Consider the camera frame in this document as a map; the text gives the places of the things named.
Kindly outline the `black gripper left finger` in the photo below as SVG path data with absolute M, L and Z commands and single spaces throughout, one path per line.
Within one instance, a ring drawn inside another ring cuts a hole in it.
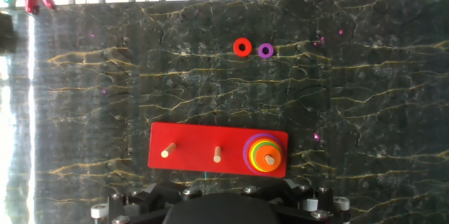
M 171 207 L 202 195 L 197 187 L 178 183 L 152 183 L 127 193 L 115 192 L 107 202 L 91 207 L 93 224 L 162 223 Z

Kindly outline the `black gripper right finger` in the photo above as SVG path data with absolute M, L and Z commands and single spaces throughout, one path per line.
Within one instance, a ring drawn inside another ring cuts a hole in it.
M 244 187 L 241 194 L 268 203 L 281 223 L 350 224 L 350 200 L 326 186 L 265 180 Z

